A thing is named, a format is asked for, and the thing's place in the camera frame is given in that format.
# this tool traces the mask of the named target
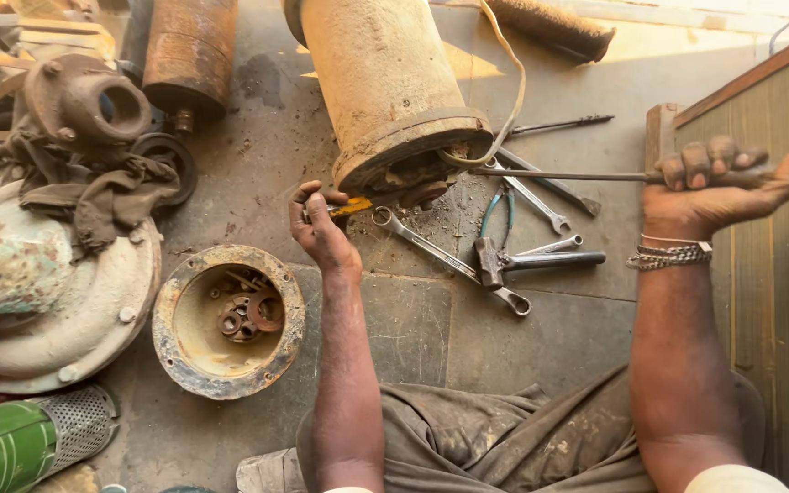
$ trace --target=trousers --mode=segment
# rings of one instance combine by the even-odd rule
[[[748,463],[763,458],[757,390],[733,382]],[[387,493],[651,493],[638,454],[629,368],[616,367],[551,399],[533,385],[512,396],[412,384],[381,384]],[[297,456],[316,487],[312,411],[297,430]]]

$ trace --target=combination wrench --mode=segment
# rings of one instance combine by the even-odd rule
[[[422,248],[422,250],[425,252],[433,255],[439,261],[445,263],[458,274],[462,274],[471,281],[474,281],[476,284],[482,285],[482,282],[477,277],[477,271],[475,271],[471,266],[450,255],[443,248],[433,244],[431,241],[427,241],[418,234],[412,232],[410,229],[404,226],[400,220],[398,220],[392,210],[388,207],[377,207],[373,212],[372,219],[375,225],[384,230],[391,231],[398,234],[399,236],[402,236],[407,241],[410,241],[417,247]],[[510,309],[512,309],[516,315],[525,317],[531,312],[531,301],[529,301],[527,298],[517,295],[510,289],[499,288],[491,292],[495,296],[504,300],[504,303],[508,304]]]
[[[576,248],[580,245],[583,245],[583,237],[579,234],[575,234],[573,237],[569,238],[568,240],[557,241],[556,243],[550,243],[550,245],[539,246],[538,248],[532,248],[532,250],[526,250],[525,252],[517,253],[518,255],[534,255],[538,253],[550,253],[550,252],[558,252],[559,250],[565,250],[566,248]]]
[[[486,167],[490,168],[490,169],[502,169],[502,170],[506,171],[506,168],[503,167],[501,164],[499,164],[498,160],[495,159],[495,158],[492,158],[492,161],[490,161],[489,163],[486,163]],[[525,188],[525,185],[520,183],[519,180],[517,180],[513,176],[505,176],[504,177],[504,181],[507,182],[508,185],[513,187],[514,190],[519,192],[519,195],[521,195],[522,198],[527,200],[529,202],[529,204],[534,206],[535,209],[540,210],[540,212],[544,216],[546,216],[547,219],[550,219],[550,224],[553,226],[553,230],[556,233],[564,234],[564,231],[562,230],[562,226],[567,227],[569,230],[571,229],[571,222],[568,221],[568,218],[565,218],[564,216],[562,216],[560,214],[556,214],[553,211],[553,209],[547,207],[547,204],[544,204],[543,202],[541,202],[541,199],[537,198],[537,196],[535,196],[535,194],[531,193],[531,190]]]

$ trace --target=metal bracelet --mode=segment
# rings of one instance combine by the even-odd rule
[[[638,245],[638,252],[626,261],[626,267],[635,270],[657,270],[660,268],[711,262],[710,244],[703,243],[674,248],[653,248]]]

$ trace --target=man's hand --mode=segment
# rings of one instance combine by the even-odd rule
[[[710,241],[719,229],[772,214],[789,200],[789,154],[778,166],[775,177],[759,189],[705,188],[710,175],[744,170],[765,163],[768,157],[768,152],[760,149],[739,150],[731,137],[720,136],[707,145],[689,144],[680,156],[656,163],[666,186],[644,189],[644,233]]]
[[[319,181],[308,182],[291,196],[291,236],[316,261],[322,274],[343,274],[351,280],[360,281],[361,256],[327,211],[328,200],[334,204],[345,204],[349,196],[334,192],[325,200],[325,196],[319,193],[321,188],[322,183]],[[304,204],[312,224],[307,224],[303,219]]]

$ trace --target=pliers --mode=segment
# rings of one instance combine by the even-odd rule
[[[489,218],[492,217],[492,211],[495,209],[495,206],[498,205],[498,201],[500,200],[501,196],[507,196],[507,206],[508,206],[508,215],[507,215],[507,232],[504,233],[504,241],[501,243],[500,251],[504,252],[507,249],[507,240],[510,238],[510,230],[513,229],[513,223],[516,213],[516,200],[513,196],[513,188],[507,184],[507,182],[501,182],[500,187],[498,187],[498,191],[495,193],[495,196],[492,197],[492,201],[489,202],[489,206],[486,208],[486,214],[483,215],[483,223],[479,227],[479,237],[486,238],[486,226],[488,226]]]

